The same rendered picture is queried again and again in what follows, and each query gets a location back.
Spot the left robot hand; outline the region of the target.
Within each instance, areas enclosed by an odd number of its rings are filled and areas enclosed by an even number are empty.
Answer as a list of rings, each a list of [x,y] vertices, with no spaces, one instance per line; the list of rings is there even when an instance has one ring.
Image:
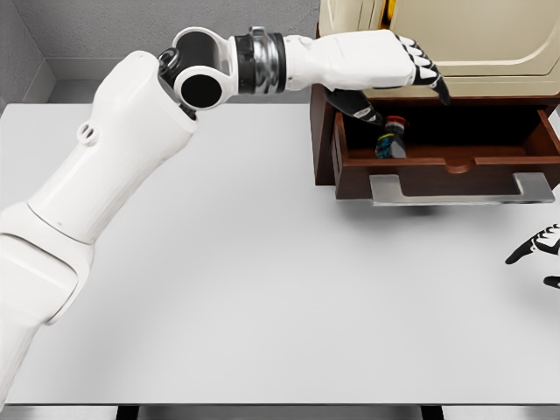
[[[364,91],[426,86],[448,105],[451,95],[443,75],[419,44],[390,30],[329,35],[326,68],[319,72],[325,99],[338,111],[365,123],[383,124]]]

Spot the black switch with red button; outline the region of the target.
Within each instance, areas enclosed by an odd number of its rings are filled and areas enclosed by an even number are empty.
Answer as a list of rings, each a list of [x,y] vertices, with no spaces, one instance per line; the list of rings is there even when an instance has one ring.
[[[407,124],[403,117],[397,115],[387,117],[383,133],[378,137],[375,146],[374,154],[376,158],[406,158],[403,135]]]

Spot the brown wooden drawer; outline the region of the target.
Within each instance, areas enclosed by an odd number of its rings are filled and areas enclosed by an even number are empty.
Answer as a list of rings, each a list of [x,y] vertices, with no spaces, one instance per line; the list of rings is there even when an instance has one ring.
[[[337,114],[332,133],[336,196],[369,199],[372,175],[396,175],[407,196],[513,194],[516,173],[560,185],[560,129],[535,106],[393,107],[407,122],[404,158],[379,159],[382,129]]]

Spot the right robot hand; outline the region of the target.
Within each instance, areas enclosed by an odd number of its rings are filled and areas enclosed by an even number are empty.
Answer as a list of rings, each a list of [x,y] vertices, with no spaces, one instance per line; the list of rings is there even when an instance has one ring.
[[[536,252],[560,256],[560,223],[548,226],[528,238],[512,252],[505,260],[505,264],[517,263],[524,256]]]

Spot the cream box with rounded panel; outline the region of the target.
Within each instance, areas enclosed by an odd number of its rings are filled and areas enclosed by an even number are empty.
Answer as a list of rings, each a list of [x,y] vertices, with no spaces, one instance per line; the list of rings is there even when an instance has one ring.
[[[415,40],[451,95],[560,94],[560,0],[320,0],[318,33]]]

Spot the brown wooden cabinet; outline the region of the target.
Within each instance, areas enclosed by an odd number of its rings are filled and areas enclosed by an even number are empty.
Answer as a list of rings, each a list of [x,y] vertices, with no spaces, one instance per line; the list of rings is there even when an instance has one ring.
[[[445,106],[437,97],[401,97],[389,92],[379,96],[371,96],[370,102],[374,109],[383,117],[383,110],[393,107],[490,107],[490,106],[535,106],[546,112],[548,118],[560,105],[560,94],[554,96],[457,96],[450,105]],[[334,186],[335,174],[333,166],[333,127],[337,114],[342,114],[325,97],[325,90],[320,85],[311,89],[311,141],[313,150],[315,182],[319,186]]]

